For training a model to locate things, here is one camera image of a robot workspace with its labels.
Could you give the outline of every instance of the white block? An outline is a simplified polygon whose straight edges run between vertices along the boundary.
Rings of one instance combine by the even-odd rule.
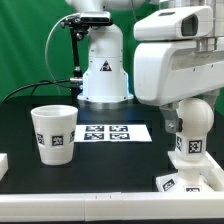
[[[86,221],[122,220],[121,193],[95,194],[85,200]]]
[[[224,218],[224,193],[122,194],[123,220]]]
[[[0,154],[0,180],[8,170],[8,158],[7,154]]]
[[[83,194],[1,195],[0,222],[84,221]]]

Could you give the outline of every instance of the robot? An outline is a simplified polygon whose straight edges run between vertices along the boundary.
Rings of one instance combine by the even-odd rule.
[[[73,83],[82,82],[83,91],[78,103],[95,109],[116,109],[129,103],[128,74],[123,69],[123,34],[112,24],[109,10],[128,10],[140,6],[144,0],[66,0],[77,13],[77,20],[93,23],[86,33],[89,38],[89,67],[83,75],[75,77]],[[101,21],[110,24],[99,24]],[[72,39],[80,38],[80,33]],[[80,72],[78,64],[75,70]]]
[[[160,192],[215,190],[202,173],[213,169],[206,138],[224,86],[223,9],[223,0],[163,0],[159,11],[135,24],[135,38],[144,41],[135,52],[135,94],[159,106],[166,131],[176,134],[168,155],[178,172],[157,177]],[[204,100],[192,98],[199,94]]]

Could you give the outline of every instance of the black table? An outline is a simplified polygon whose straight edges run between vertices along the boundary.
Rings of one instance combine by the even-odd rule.
[[[72,101],[70,97],[16,97],[0,106],[0,152],[8,154],[9,164],[7,174],[0,181],[1,194],[152,192],[157,191],[157,176],[175,172],[167,155],[167,151],[174,150],[175,135],[166,133],[158,107],[136,101],[116,110],[80,107],[78,124],[145,124],[152,142],[75,143],[70,163],[44,165],[40,160],[30,111],[49,104],[71,105]],[[222,167],[223,130],[224,118],[215,113],[207,150]],[[194,220],[194,223],[201,222],[211,223],[211,220]],[[212,220],[212,223],[223,222]],[[192,220],[122,223],[192,223]]]

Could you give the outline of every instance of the white cup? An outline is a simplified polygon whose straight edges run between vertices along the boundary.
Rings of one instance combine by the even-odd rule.
[[[31,110],[41,161],[62,165],[73,157],[78,109],[66,105],[49,105]]]

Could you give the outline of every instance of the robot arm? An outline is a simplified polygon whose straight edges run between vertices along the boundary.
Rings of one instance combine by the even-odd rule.
[[[145,0],[65,0],[77,12],[129,10],[141,6]]]

